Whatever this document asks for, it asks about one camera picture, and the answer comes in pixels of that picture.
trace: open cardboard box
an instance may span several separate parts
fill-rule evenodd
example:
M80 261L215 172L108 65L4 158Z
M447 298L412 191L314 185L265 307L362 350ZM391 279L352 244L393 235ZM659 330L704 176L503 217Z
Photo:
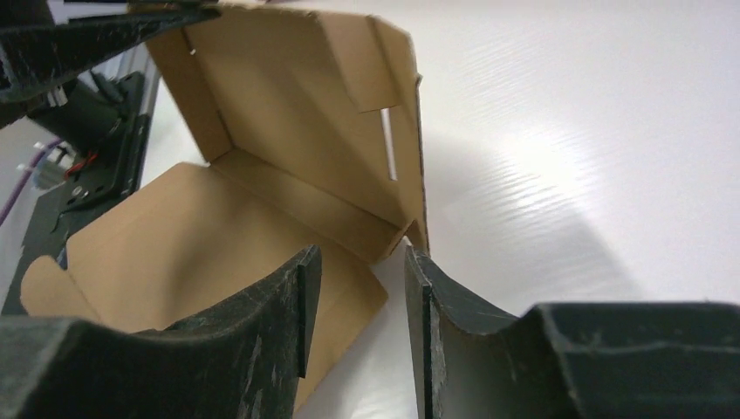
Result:
M387 299L369 265L404 235L428 248L419 78L408 35L377 17L216 7L148 44L210 166L171 168L71 237L67 271L34 262L22 302L162 329L318 244L299 407Z

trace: cardboard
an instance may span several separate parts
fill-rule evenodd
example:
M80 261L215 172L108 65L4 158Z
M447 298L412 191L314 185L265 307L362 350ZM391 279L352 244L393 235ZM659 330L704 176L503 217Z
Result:
M428 249L418 75L377 17L267 6L150 41L203 156L181 163L40 258L22 301L133 333L229 297L308 244L323 255L299 407L387 299L369 265Z

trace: brown cardboard box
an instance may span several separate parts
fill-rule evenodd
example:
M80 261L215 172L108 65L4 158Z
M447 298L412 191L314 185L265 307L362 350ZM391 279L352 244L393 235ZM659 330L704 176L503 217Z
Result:
M377 17L218 7L148 45L210 167L171 168L71 237L68 271L37 260L22 301L162 329L318 244L300 406L387 299L368 266L405 234L428 248L414 54Z

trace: table surface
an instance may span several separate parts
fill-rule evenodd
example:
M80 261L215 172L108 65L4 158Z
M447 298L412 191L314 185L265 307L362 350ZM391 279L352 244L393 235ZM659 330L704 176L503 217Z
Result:
M411 32L432 256L515 314L538 301L740 302L740 3L361 0ZM160 89L145 182L202 163ZM390 299L298 412L415 415L401 254Z

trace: cardboard box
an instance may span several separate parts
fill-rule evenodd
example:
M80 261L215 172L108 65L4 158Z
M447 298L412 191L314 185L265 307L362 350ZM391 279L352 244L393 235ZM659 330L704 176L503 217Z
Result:
M300 406L387 299L369 265L404 235L428 248L419 78L408 35L377 17L218 7L148 45L210 166L171 168L71 237L68 271L37 260L22 301L162 329L318 244Z

